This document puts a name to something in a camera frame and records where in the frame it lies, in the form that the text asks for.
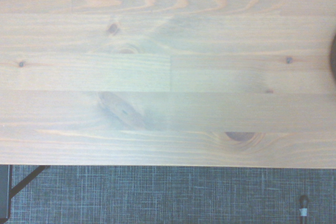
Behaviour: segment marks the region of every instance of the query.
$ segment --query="pine wood surface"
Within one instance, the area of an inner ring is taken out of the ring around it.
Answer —
[[[336,0],[0,0],[0,163],[336,168]]]

